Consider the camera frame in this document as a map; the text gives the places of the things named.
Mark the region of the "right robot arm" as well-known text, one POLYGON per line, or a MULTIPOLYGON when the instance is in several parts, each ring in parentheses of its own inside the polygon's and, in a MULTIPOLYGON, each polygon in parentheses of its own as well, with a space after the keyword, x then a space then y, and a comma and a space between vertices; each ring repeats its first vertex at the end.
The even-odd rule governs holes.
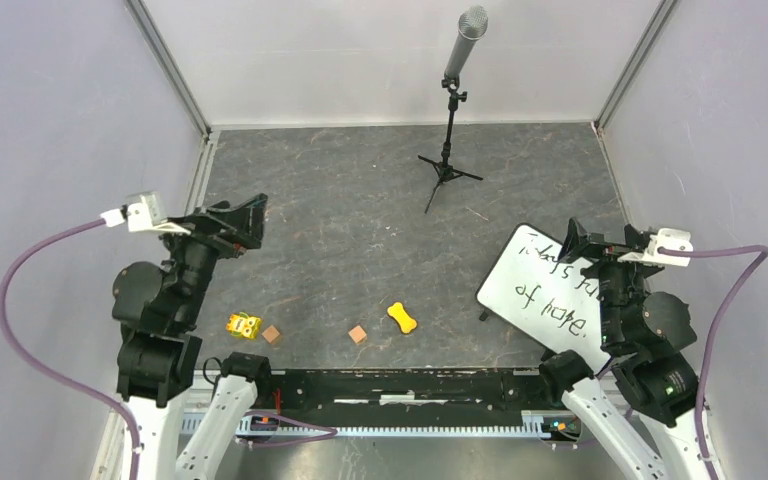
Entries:
POLYGON ((556 257, 559 264, 589 261, 580 273, 598 284, 597 349, 608 356, 601 369, 613 375, 658 449, 652 451, 633 429, 598 409, 599 373, 582 350, 557 347, 543 358, 538 396, 551 408, 571 410, 629 476, 642 476, 657 460, 671 479, 719 476, 705 433, 703 376, 682 354, 697 340, 689 306, 646 286, 667 266, 688 266, 695 253, 686 231, 626 225, 623 242, 615 243, 571 218, 556 257))

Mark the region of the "yellow bone-shaped eraser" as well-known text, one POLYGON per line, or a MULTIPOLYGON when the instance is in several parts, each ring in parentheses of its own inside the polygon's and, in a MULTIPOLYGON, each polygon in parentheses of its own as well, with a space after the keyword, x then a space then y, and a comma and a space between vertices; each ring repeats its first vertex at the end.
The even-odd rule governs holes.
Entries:
POLYGON ((418 322, 406 310, 402 302, 394 302, 387 308, 387 315, 394 320, 402 334, 408 335, 417 327, 418 322))

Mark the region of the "white whiteboard black frame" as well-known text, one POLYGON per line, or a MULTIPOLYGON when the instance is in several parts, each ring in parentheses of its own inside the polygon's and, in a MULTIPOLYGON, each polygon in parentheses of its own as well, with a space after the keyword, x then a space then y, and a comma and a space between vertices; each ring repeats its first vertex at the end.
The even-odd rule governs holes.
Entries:
POLYGON ((561 247, 530 224, 516 226, 477 289, 476 301, 544 348, 573 350, 599 372, 609 355, 601 349, 598 282, 581 275, 590 261, 558 262, 561 247))

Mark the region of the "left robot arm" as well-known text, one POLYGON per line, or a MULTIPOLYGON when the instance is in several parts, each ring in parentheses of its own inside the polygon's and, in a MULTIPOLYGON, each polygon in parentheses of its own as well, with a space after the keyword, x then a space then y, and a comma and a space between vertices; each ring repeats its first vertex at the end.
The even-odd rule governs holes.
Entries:
POLYGON ((158 235, 169 253, 161 264, 135 262, 116 276, 112 317, 121 326, 117 393, 132 414, 139 479, 212 479, 244 414, 274 394, 267 358, 232 353, 220 363, 215 391, 190 441, 178 447, 186 402, 202 346, 194 333, 216 264, 261 247, 267 195, 233 206, 222 201, 178 217, 144 192, 106 214, 108 226, 158 235))

